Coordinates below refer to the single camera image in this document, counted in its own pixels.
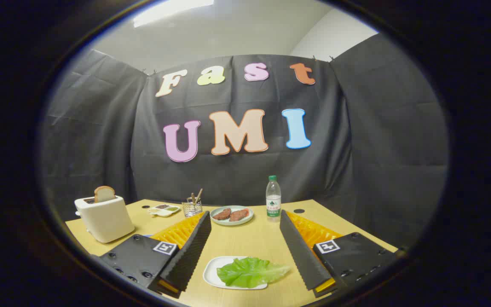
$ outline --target lettuce leaf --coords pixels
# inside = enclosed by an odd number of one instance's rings
[[[269,284],[282,278],[290,266],[271,264],[268,260],[247,257],[234,259],[231,264],[217,268],[217,276],[227,286],[254,288],[259,284]]]

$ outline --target black backdrop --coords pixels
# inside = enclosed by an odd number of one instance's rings
[[[246,81],[244,66],[257,62],[267,65],[269,78]],[[289,66],[299,62],[312,68],[314,85],[296,79]],[[214,65],[224,67],[225,81],[197,85],[201,70]],[[164,74],[183,69],[188,74],[172,93],[154,96]],[[254,108],[265,111],[269,149],[212,155],[209,114],[228,111],[239,123]],[[310,147],[285,146],[289,133],[281,111],[289,108],[305,110]],[[201,121],[198,154],[173,162],[162,128],[181,126],[177,144],[183,150],[183,124],[190,120]],[[389,243],[411,245],[436,208],[448,163],[445,123],[433,90],[382,35],[331,63],[229,56],[149,77],[90,51],[63,78],[43,127],[46,190],[64,220],[74,218],[73,200],[99,185],[113,186],[127,203],[180,202],[202,187],[204,204],[261,205],[267,176],[276,174],[282,202],[314,198]]]

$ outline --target plastic bottle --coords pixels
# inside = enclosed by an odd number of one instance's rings
[[[279,222],[281,215],[281,190],[276,175],[269,176],[266,187],[266,214],[269,222]]]

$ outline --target table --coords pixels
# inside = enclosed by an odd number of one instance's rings
[[[142,206],[158,206],[162,202],[154,200],[140,200],[127,205],[128,213],[135,231],[121,239],[110,243],[100,243],[86,231],[81,219],[67,221],[66,224],[76,237],[78,242],[89,252],[101,256],[113,247],[133,234],[153,235],[179,221],[185,219],[180,210],[168,217],[152,217],[147,209]],[[203,206],[204,211],[216,209],[216,206]],[[181,293],[179,299],[168,297],[174,301],[194,307],[226,307],[226,306],[285,306],[298,307],[313,301],[312,291],[306,290],[306,286],[300,277],[292,255],[285,243],[279,229],[279,223],[268,222],[266,218],[266,206],[250,206],[254,212],[251,221],[239,226],[222,226],[212,221],[212,231],[206,242],[202,254],[198,260],[193,276],[189,281],[187,290]],[[342,217],[328,210],[315,200],[281,204],[284,210],[293,212],[295,209],[304,209],[300,216],[332,229],[341,235],[359,232],[365,237],[378,243],[388,251],[397,251],[396,247],[374,237],[370,233],[359,229]],[[202,274],[210,260],[219,256],[251,256],[270,260],[275,264],[291,266],[290,272],[263,290],[230,290],[211,286],[203,280]]]

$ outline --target blue letter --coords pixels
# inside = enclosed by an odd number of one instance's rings
[[[303,109],[287,109],[281,111],[283,117],[287,119],[287,125],[289,127],[289,141],[285,143],[288,148],[306,148],[312,144],[306,138],[306,132],[304,132],[302,117],[305,113]]]

